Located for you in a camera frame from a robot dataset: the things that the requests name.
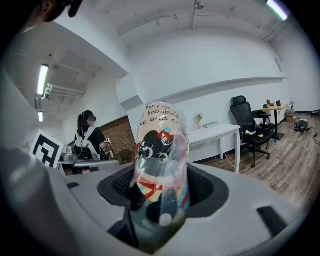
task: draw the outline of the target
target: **black desk leg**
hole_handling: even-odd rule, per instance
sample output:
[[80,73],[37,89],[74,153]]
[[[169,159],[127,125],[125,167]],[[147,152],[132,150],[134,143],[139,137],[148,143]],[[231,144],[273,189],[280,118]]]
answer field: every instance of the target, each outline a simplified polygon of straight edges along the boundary
[[280,141],[282,139],[283,136],[285,136],[284,133],[279,132],[278,133],[278,113],[277,110],[274,111],[274,122],[275,122],[275,133],[273,138]]

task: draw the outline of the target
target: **wooden desk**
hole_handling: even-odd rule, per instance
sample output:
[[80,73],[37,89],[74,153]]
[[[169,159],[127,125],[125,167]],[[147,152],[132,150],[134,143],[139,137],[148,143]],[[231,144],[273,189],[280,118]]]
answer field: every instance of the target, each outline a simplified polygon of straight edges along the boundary
[[274,139],[280,141],[284,133],[278,132],[278,113],[277,111],[284,110],[288,107],[288,104],[284,104],[281,106],[269,106],[268,108],[262,108],[261,111],[274,111],[274,122],[275,122],[275,132],[274,132]]
[[190,147],[195,144],[201,144],[208,140],[218,140],[220,143],[220,159],[224,159],[224,147],[222,138],[231,134],[236,134],[235,141],[235,166],[234,170],[238,174],[240,167],[240,126],[227,123],[220,123],[209,128],[202,128],[200,130],[191,131],[188,134]]

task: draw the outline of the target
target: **potted plant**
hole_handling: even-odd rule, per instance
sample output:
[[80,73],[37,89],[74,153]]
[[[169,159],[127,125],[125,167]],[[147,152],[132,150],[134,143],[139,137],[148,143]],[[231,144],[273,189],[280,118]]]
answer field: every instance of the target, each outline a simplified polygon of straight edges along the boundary
[[202,129],[201,120],[204,118],[204,115],[202,113],[196,114],[196,120],[198,122],[198,129]]

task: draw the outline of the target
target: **fluorescent light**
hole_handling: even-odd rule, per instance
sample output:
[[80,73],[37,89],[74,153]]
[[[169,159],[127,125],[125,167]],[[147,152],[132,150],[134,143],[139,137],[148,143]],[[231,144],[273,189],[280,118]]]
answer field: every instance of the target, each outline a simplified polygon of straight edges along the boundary
[[37,92],[37,94],[39,94],[39,95],[44,94],[44,88],[45,88],[45,82],[46,82],[48,70],[49,70],[48,65],[43,64],[41,66],[40,74],[39,74],[39,81],[38,81],[38,92]]
[[38,115],[39,115],[39,121],[42,123],[44,121],[44,113],[39,112]]
[[274,0],[269,0],[266,2],[284,21],[288,18],[288,15],[279,7],[279,5]]

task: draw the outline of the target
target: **chair headrest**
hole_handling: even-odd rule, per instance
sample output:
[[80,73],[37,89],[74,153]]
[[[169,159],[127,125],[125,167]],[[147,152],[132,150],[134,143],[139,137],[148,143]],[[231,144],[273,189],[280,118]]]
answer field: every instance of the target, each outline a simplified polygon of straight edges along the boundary
[[241,105],[247,101],[245,96],[233,97],[233,98],[231,98],[231,100],[233,100],[233,106]]

